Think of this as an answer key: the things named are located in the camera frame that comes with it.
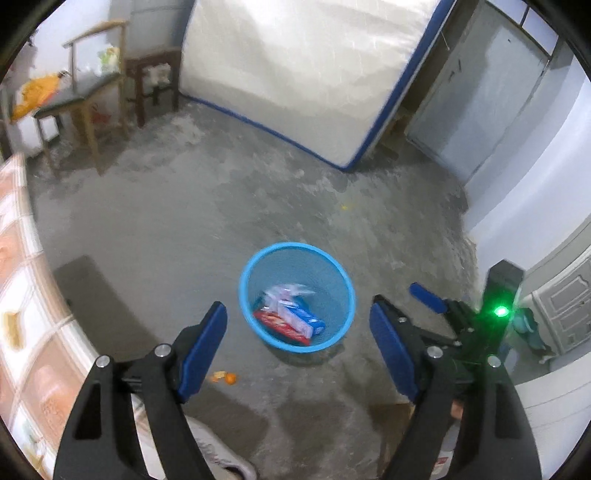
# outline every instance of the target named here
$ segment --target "concrete floor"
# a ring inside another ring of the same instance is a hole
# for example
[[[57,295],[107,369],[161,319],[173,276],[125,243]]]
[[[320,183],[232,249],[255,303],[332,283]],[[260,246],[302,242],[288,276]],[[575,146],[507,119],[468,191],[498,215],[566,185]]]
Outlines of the concrete floor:
[[[464,297],[475,280],[462,236],[457,181],[400,138],[341,173],[237,119],[195,103],[61,161],[61,178],[31,165],[38,230],[64,295],[99,352],[144,355],[226,304],[228,332],[212,370],[234,386],[204,385],[186,411],[207,423],[266,479],[371,479],[384,441],[404,421],[368,328],[372,296],[386,295],[439,333],[451,330],[412,301],[419,281]],[[334,256],[357,293],[344,341],[301,358],[266,348],[238,307],[239,275],[278,241]]]

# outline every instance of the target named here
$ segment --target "bed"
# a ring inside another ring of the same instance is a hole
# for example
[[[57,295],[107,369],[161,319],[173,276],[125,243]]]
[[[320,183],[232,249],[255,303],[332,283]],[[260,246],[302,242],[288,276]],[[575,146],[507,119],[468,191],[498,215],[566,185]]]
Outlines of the bed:
[[[456,0],[197,0],[181,92],[341,170],[402,101]]]

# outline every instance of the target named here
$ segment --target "green light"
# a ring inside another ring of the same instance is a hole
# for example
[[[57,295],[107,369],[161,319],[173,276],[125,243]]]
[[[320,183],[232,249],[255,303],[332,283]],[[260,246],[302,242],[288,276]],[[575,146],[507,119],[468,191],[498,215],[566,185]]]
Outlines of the green light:
[[[509,309],[504,306],[497,307],[495,308],[495,315],[499,318],[506,317],[507,315],[509,315]]]

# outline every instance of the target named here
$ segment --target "blue basket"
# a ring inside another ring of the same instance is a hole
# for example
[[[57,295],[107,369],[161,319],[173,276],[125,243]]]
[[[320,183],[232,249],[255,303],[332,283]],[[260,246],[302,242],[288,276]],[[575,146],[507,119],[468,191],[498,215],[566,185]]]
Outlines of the blue basket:
[[[265,327],[252,311],[261,294],[273,285],[300,283],[313,290],[307,306],[326,323],[326,330],[302,346]],[[266,343],[294,353],[318,352],[338,342],[355,317],[355,290],[338,262],[319,248],[286,242],[271,245],[251,258],[240,277],[238,288],[244,318]]]

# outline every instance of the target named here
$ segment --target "mattress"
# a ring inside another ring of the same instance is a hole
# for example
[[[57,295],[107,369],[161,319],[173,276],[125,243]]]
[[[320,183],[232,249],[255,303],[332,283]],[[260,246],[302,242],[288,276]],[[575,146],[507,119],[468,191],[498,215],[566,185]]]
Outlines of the mattress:
[[[197,0],[181,92],[351,168],[455,0]]]

